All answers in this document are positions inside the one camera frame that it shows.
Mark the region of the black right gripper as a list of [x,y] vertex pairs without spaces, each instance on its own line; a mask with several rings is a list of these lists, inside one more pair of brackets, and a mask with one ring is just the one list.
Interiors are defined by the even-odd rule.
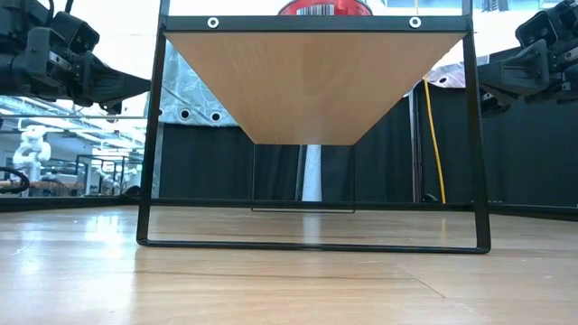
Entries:
[[548,49],[546,41],[540,40],[513,57],[479,66],[478,78],[486,91],[506,95],[482,94],[482,116],[504,114],[513,103],[509,96],[531,96],[548,87],[555,100],[576,100],[577,27],[558,36]]

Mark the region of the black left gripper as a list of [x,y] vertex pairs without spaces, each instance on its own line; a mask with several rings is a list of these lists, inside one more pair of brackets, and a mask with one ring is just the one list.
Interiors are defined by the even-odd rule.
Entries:
[[47,101],[69,99],[98,103],[108,114],[121,114],[125,99],[150,90],[151,81],[114,70],[93,53],[75,52],[48,27],[28,32],[25,95]]

